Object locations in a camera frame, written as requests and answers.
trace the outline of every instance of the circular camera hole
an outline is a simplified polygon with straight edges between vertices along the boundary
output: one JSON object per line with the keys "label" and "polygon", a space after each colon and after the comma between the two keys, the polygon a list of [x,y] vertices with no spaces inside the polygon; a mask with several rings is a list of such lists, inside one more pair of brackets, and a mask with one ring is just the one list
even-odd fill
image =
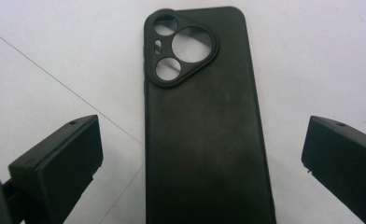
{"label": "circular camera hole", "polygon": [[174,58],[161,59],[156,66],[157,76],[165,81],[170,81],[180,74],[180,63]]}
{"label": "circular camera hole", "polygon": [[177,30],[177,20],[170,15],[162,15],[154,21],[154,30],[159,35],[172,35]]}
{"label": "circular camera hole", "polygon": [[172,50],[177,58],[186,63],[198,63],[212,49],[212,39],[203,29],[188,27],[179,31],[173,41]]}

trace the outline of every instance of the phone case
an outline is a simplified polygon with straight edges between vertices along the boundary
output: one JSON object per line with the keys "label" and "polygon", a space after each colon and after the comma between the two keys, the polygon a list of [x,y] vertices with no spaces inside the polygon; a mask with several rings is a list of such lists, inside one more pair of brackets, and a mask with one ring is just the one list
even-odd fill
{"label": "phone case", "polygon": [[[154,30],[175,18],[176,31]],[[174,36],[206,31],[209,55],[175,56]],[[155,41],[161,41],[161,50]],[[145,23],[147,223],[276,223],[245,17],[234,7],[159,10]],[[177,59],[173,80],[157,63]]]}

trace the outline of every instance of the white background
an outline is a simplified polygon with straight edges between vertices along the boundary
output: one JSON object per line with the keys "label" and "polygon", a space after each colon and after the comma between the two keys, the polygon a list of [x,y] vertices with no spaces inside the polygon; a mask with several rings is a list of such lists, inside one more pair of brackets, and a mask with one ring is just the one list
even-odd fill
{"label": "white background", "polygon": [[0,1],[0,179],[69,120],[98,114],[104,164],[65,223],[145,223],[145,19],[222,6],[246,16],[278,223],[361,223],[301,163],[311,115],[366,133],[359,0]]}

